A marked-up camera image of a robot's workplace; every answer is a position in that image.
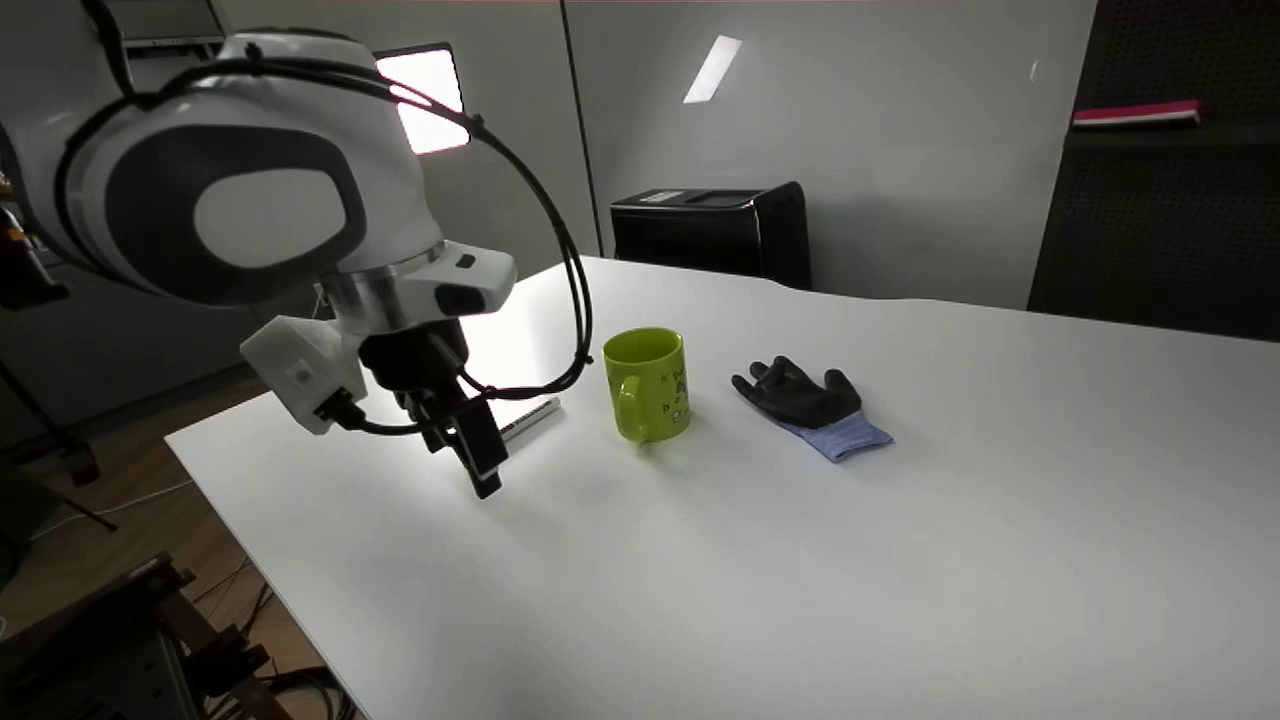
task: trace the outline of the white tabletop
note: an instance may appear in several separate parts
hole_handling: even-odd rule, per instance
[[[587,259],[685,334],[696,420],[635,453],[603,373],[474,500],[418,441],[272,398],[172,438],[374,720],[1280,718],[1280,347]],[[563,278],[468,325],[569,362]],[[844,369],[890,448],[823,466],[728,383]]]

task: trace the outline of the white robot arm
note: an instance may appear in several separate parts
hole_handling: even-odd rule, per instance
[[[393,104],[404,89],[342,38],[238,33],[207,67],[133,92],[115,41],[101,0],[4,0],[0,169],[28,224],[71,265],[176,301],[319,283],[336,321],[281,317],[245,362],[310,432],[374,429],[352,406],[368,366],[487,497],[505,444],[484,398],[458,390],[457,317],[498,308],[515,270],[444,240]]]

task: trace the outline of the green cup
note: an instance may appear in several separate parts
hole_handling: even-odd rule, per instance
[[[688,429],[685,343],[668,328],[630,328],[603,343],[615,432],[656,444]]]

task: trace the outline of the black glove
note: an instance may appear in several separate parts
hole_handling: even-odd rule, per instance
[[[775,426],[826,429],[863,410],[846,375],[837,369],[823,375],[826,390],[817,390],[803,369],[775,358],[770,369],[751,366],[751,380],[731,375],[731,390]]]

